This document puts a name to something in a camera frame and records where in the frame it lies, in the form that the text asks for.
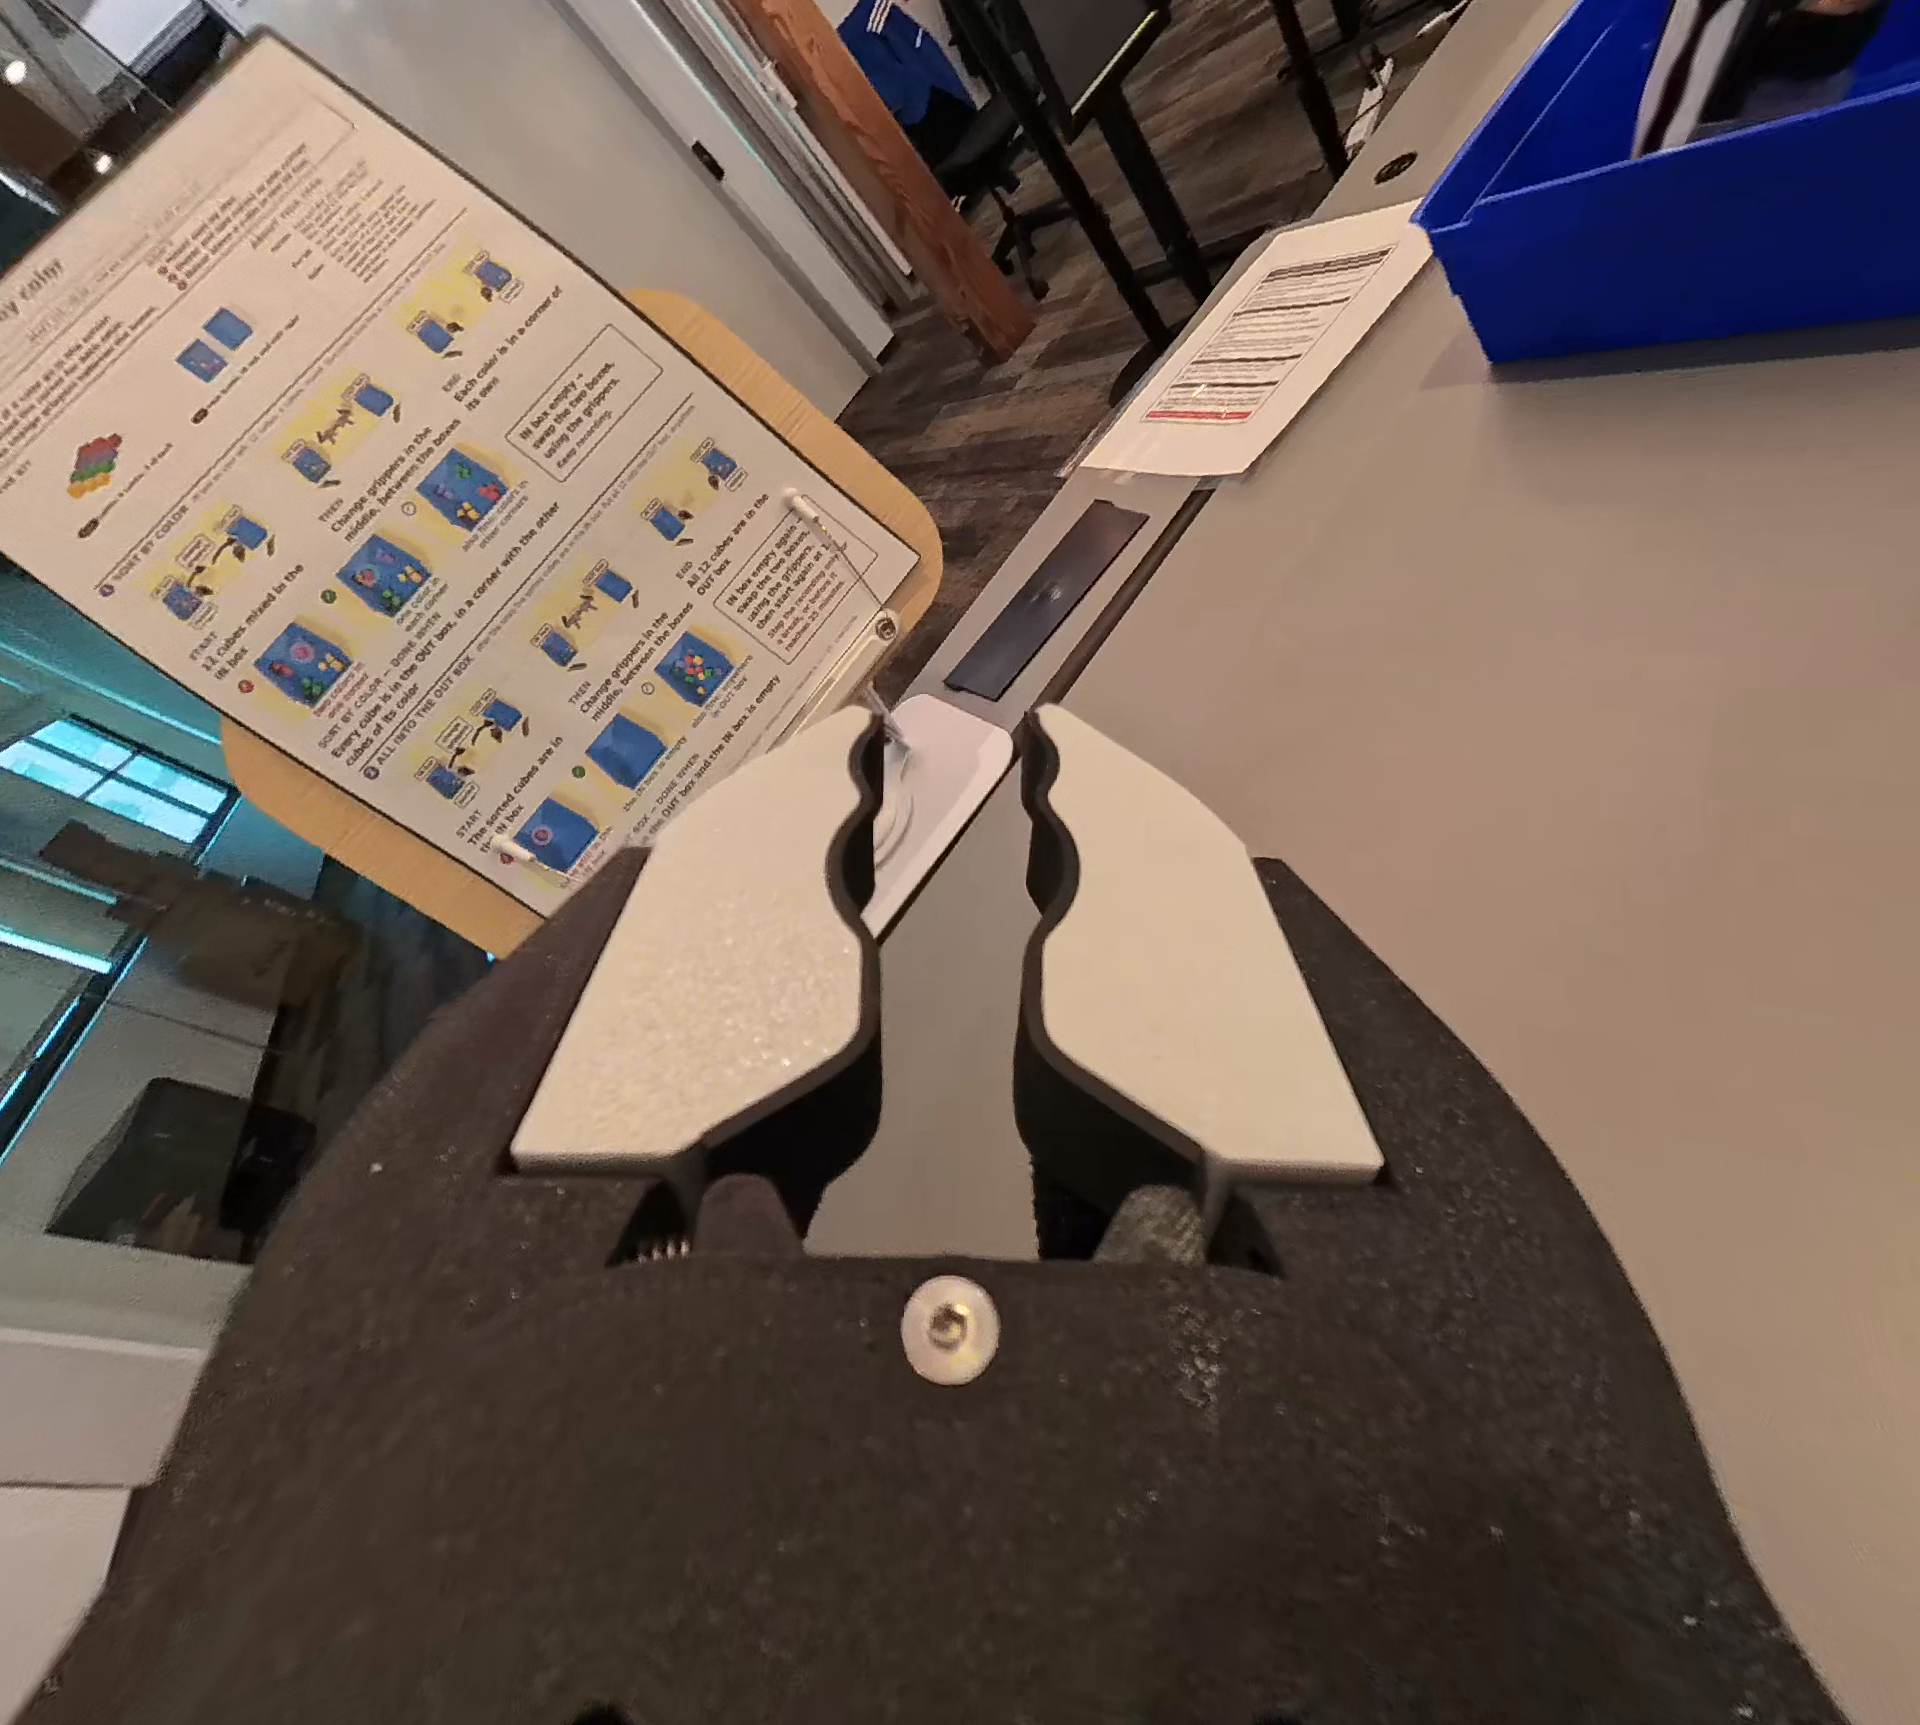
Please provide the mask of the brown wooden furniture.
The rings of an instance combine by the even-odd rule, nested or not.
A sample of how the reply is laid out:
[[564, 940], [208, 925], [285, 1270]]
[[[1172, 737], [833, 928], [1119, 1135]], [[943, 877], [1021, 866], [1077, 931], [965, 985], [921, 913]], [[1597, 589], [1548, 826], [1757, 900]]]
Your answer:
[[986, 365], [1005, 365], [1038, 330], [1031, 302], [996, 271], [987, 246], [949, 205], [826, 13], [815, 0], [730, 6], [798, 97], [798, 118], [901, 246], [943, 322], [970, 337]]

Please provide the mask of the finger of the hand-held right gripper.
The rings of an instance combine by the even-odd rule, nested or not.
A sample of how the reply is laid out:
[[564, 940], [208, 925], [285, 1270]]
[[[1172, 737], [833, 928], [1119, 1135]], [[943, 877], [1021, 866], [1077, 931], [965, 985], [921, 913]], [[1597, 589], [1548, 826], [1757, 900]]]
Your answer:
[[1692, 144], [1713, 87], [1713, 64], [1703, 60], [1713, 32], [1706, 0], [1674, 0], [1662, 41], [1647, 64], [1643, 98], [1636, 111], [1636, 155], [1669, 153]]

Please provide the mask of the blue plastic bin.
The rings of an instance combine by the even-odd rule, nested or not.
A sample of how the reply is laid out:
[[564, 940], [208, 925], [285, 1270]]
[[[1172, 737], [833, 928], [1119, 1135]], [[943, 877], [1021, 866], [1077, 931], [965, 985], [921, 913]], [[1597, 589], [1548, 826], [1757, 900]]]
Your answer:
[[1574, 0], [1415, 221], [1491, 365], [1920, 309], [1920, 6], [1848, 98], [1629, 155], [1669, 0]]

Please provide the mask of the large window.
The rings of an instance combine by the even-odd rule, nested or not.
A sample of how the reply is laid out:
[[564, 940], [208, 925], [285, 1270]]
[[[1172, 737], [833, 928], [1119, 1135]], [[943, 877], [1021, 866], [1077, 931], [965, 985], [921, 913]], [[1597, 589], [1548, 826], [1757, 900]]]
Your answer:
[[0, 1107], [4, 1143], [130, 972], [145, 928], [43, 850], [81, 822], [201, 861], [240, 793], [208, 715], [48, 583], [0, 580]]

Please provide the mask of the black box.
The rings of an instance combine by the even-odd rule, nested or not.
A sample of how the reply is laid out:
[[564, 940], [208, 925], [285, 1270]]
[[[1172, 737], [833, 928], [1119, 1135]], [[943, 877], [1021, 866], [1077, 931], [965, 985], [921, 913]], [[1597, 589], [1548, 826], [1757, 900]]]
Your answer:
[[151, 1077], [73, 1171], [48, 1237], [246, 1265], [317, 1147], [317, 1121]]

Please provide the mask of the blue jacket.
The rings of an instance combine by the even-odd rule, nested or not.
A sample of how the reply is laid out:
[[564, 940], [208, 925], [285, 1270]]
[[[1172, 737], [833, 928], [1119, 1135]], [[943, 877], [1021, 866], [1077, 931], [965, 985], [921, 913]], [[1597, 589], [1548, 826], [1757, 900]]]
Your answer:
[[897, 125], [921, 128], [929, 118], [975, 111], [943, 41], [897, 0], [852, 0], [835, 35]]

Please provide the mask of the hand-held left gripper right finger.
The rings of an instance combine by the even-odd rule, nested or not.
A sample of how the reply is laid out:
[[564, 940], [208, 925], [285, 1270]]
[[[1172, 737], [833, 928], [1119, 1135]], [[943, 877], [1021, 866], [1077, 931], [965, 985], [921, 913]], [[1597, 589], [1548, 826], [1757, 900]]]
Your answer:
[[1380, 1187], [1381, 1139], [1237, 826], [1057, 702], [1021, 720], [1018, 767], [1038, 1191], [1110, 1223], [1172, 1187], [1215, 1242], [1247, 1191]]

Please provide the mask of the printed instruction sheet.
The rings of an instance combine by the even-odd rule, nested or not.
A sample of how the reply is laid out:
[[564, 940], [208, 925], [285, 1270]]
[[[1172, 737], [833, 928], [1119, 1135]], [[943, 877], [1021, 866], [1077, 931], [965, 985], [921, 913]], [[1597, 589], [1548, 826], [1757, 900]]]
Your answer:
[[269, 32], [4, 271], [0, 415], [4, 561], [542, 913], [761, 753], [921, 563]]

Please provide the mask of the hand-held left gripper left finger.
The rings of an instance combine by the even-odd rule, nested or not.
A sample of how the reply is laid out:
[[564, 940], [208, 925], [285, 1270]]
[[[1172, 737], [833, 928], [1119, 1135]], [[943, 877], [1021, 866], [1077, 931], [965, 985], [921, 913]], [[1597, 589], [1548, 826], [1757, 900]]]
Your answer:
[[801, 1246], [880, 1121], [883, 720], [835, 712], [645, 850], [513, 1135], [522, 1179], [631, 1179], [695, 1246]]

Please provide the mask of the brown cardboard box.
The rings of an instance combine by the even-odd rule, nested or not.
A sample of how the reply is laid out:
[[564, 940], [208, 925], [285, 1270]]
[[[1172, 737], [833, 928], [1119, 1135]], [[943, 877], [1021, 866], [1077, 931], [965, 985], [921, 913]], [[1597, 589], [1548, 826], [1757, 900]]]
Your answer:
[[178, 854], [118, 847], [87, 822], [67, 822], [35, 857], [112, 893], [109, 918], [137, 928], [184, 985], [227, 1003], [308, 1006], [363, 950], [356, 925], [273, 880], [201, 873]]

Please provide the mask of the black office chair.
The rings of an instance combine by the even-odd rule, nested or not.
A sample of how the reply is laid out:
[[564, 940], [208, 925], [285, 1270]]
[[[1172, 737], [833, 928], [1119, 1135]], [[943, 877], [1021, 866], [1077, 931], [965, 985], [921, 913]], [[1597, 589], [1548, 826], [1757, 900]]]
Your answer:
[[970, 205], [981, 199], [996, 205], [1003, 235], [992, 246], [992, 266], [1005, 278], [1021, 278], [1031, 297], [1045, 297], [1047, 283], [1038, 270], [1038, 237], [1041, 230], [1063, 227], [1072, 216], [1072, 205], [1047, 199], [1041, 206], [1015, 206], [1015, 165], [1021, 153], [1021, 125], [1015, 109], [1005, 98], [963, 104], [943, 87], [931, 87], [924, 123], [911, 136], [956, 211], [970, 211]]

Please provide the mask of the clear plastic bag with papers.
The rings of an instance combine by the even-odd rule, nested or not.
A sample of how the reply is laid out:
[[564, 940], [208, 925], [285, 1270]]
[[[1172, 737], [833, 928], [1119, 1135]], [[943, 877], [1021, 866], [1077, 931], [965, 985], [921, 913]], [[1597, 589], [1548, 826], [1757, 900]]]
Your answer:
[[1077, 471], [1237, 479], [1327, 388], [1431, 258], [1417, 205], [1285, 227], [1142, 375]]

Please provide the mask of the white door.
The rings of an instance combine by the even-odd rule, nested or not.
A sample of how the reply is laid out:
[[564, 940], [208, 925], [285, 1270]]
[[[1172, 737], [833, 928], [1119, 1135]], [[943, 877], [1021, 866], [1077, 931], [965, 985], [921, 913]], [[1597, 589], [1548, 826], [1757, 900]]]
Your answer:
[[[218, 0], [444, 153], [622, 289], [718, 316], [839, 415], [893, 330], [642, 0]], [[730, 182], [691, 155], [704, 144]]]

